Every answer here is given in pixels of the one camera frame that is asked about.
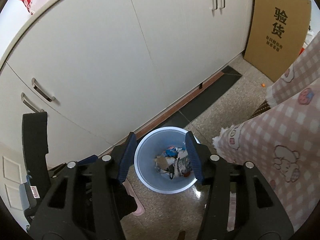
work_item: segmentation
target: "pink slipper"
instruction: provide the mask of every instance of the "pink slipper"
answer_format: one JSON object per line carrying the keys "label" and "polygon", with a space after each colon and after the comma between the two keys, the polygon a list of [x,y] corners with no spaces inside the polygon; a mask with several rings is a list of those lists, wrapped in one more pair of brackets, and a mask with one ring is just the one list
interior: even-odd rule
{"label": "pink slipper", "polygon": [[144,213],[144,207],[142,206],[140,200],[138,199],[130,182],[127,179],[123,182],[123,186],[125,187],[125,190],[127,191],[128,195],[134,197],[134,200],[136,201],[138,206],[137,210],[135,212],[132,212],[132,214],[135,216],[141,216]]}

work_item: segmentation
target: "dark floor tile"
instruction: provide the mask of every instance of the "dark floor tile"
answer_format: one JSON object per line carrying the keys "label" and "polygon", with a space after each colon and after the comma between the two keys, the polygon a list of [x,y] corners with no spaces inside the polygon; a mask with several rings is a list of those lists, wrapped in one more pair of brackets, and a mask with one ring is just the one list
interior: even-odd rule
{"label": "dark floor tile", "polygon": [[224,69],[221,70],[221,72],[225,73],[225,74],[232,74],[232,75],[239,75],[241,76],[241,74],[236,71],[235,69],[233,69],[232,67],[230,67],[229,65],[226,66]]}
{"label": "dark floor tile", "polygon": [[[163,121],[161,124],[157,125],[155,128],[153,128],[151,131],[158,129],[160,127],[165,127],[165,126],[175,126],[175,127],[180,127],[184,128],[189,124],[189,121],[179,112],[175,112],[173,115],[168,117],[165,121]],[[146,136],[142,136],[137,140],[137,145],[141,142],[141,140]]]}
{"label": "dark floor tile", "polygon": [[241,75],[223,75],[200,95],[182,107],[180,112],[189,122],[193,121],[231,88],[240,77]]}

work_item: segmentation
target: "cabinet door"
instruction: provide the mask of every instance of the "cabinet door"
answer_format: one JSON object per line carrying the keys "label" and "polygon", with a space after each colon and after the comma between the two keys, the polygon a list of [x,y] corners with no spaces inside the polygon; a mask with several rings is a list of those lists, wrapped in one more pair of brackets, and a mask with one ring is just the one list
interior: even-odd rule
{"label": "cabinet door", "polygon": [[131,0],[61,0],[21,38],[8,64],[47,102],[115,144],[167,106]]}
{"label": "cabinet door", "polygon": [[111,147],[104,139],[89,133],[50,108],[5,64],[0,74],[0,142],[19,153],[22,158],[22,115],[33,111],[22,102],[21,93],[25,94],[24,98],[31,107],[38,111],[44,109],[48,113],[48,166],[54,167],[63,162],[99,155]]}
{"label": "cabinet door", "polygon": [[132,0],[151,58],[173,103],[221,66],[215,64],[215,0]]}
{"label": "cabinet door", "polygon": [[217,64],[224,65],[244,50],[251,23],[253,0],[218,0]]}

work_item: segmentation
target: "silver screw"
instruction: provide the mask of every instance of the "silver screw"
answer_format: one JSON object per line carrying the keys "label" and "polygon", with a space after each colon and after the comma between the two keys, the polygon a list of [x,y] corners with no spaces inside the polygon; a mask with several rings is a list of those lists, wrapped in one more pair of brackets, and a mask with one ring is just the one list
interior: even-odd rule
{"label": "silver screw", "polygon": [[102,156],[102,160],[104,161],[104,162],[108,162],[108,161],[110,161],[111,160],[111,156],[110,155],[103,155]]}
{"label": "silver screw", "polygon": [[69,163],[67,164],[67,167],[70,168],[70,169],[72,169],[72,168],[75,167],[75,166],[76,166],[76,163],[75,163],[75,162],[69,162]]}
{"label": "silver screw", "polygon": [[252,162],[246,162],[245,166],[249,169],[252,169],[254,167],[254,164]]}
{"label": "silver screw", "polygon": [[210,159],[212,160],[212,161],[218,161],[219,159],[220,159],[220,157],[218,156],[218,155],[216,155],[216,154],[212,154],[211,156],[210,156]]}

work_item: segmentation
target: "white wall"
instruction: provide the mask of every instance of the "white wall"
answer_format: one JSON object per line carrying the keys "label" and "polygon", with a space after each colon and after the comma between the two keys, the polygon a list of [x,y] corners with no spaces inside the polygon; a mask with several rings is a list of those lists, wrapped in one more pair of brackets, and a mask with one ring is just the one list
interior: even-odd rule
{"label": "white wall", "polygon": [[0,13],[0,59],[20,28],[31,17],[22,1],[8,0]]}
{"label": "white wall", "polygon": [[315,2],[311,0],[311,29],[317,34],[320,31],[320,10]]}

